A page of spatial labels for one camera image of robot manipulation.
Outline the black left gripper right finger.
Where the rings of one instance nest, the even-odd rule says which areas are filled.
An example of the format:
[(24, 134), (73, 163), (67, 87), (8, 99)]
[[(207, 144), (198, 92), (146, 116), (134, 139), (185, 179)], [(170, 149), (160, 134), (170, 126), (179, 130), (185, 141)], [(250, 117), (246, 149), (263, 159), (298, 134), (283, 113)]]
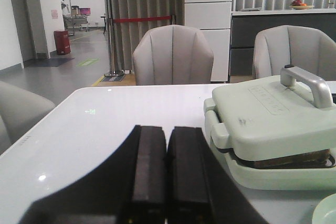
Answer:
[(222, 169), (200, 128), (174, 128), (167, 169), (168, 223), (266, 223)]

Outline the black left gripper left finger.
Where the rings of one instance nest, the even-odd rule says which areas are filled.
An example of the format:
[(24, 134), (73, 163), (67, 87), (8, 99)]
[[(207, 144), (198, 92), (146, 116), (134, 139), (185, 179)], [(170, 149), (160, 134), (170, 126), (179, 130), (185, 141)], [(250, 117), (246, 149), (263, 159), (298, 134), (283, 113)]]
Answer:
[(136, 125), (104, 162), (33, 202), (20, 223), (164, 223), (166, 140), (161, 127)]

